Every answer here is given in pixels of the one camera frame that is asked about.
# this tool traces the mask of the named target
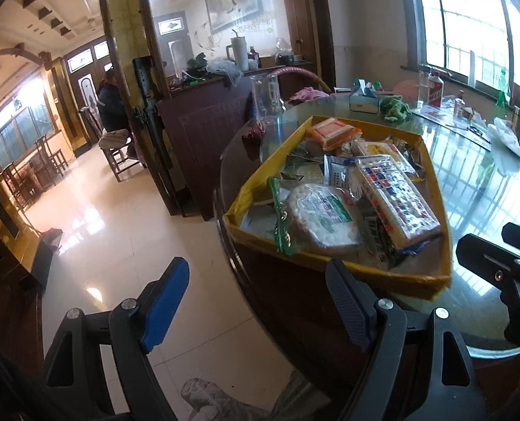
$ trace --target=white thermos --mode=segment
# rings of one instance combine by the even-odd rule
[[[232,49],[233,59],[228,51],[229,49]],[[237,35],[236,38],[231,38],[231,45],[227,46],[227,58],[234,60],[239,70],[248,71],[248,47],[247,39],[244,36]]]

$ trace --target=green plastic bottle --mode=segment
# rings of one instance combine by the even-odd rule
[[[506,110],[509,109],[509,85],[507,83],[506,71],[502,70],[502,75],[498,80],[498,100],[495,104],[494,117],[504,118]]]
[[[498,90],[503,92],[503,99],[506,102],[506,106],[509,104],[509,98],[511,96],[511,92],[509,90],[509,84],[507,83],[506,71],[502,70],[502,75],[499,76],[498,80]]]

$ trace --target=yellow cardboard box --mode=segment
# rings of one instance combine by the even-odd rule
[[[293,256],[278,253],[273,241],[263,239],[255,234],[240,228],[242,217],[252,205],[252,192],[264,191],[269,188],[268,178],[276,176],[283,167],[287,155],[303,140],[307,129],[328,117],[312,116],[303,123],[280,147],[277,149],[247,180],[241,187],[237,198],[224,215],[227,229],[231,237],[243,245],[254,250],[275,255],[281,259],[292,261],[295,264],[306,268],[323,271],[329,257],[315,255],[312,253],[301,252]],[[429,191],[429,206],[433,209],[435,216],[441,224],[442,236],[440,237],[440,262],[439,274],[436,275],[416,275],[386,272],[373,267],[363,266],[362,264],[344,261],[346,267],[359,280],[363,280],[374,287],[384,289],[399,294],[413,296],[422,299],[432,299],[439,292],[447,287],[451,282],[452,272],[452,244],[451,233],[443,206],[443,199],[435,176],[432,161],[427,152],[427,148],[421,136],[401,129],[391,128],[375,123],[361,122],[359,120],[349,120],[341,118],[342,122],[360,128],[363,137],[367,140],[380,141],[386,137],[393,136],[406,141],[412,147],[418,149],[421,162],[426,172],[426,185]]]

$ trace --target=round table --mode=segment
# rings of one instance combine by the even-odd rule
[[[312,115],[339,116],[387,125],[377,115],[351,112],[347,96],[332,96],[295,106],[269,126],[262,144],[243,143],[249,122],[222,155],[214,205],[220,237],[239,287],[253,313],[291,363],[332,397],[351,393],[367,356],[350,344],[326,289],[324,274],[231,241],[222,215],[240,187],[301,123]],[[464,136],[412,115],[398,128],[420,134],[439,181],[451,226],[453,255],[459,238],[475,233],[498,245],[507,222],[520,225],[520,171],[503,177],[493,155]],[[520,353],[503,337],[507,308],[499,291],[461,267],[454,256],[450,288],[434,302],[389,293],[405,309],[430,313],[446,308],[453,316],[470,354],[501,359]]]

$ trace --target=dark jacket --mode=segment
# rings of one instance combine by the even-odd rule
[[[106,131],[129,129],[120,91],[115,85],[103,83],[98,89],[98,112]]]

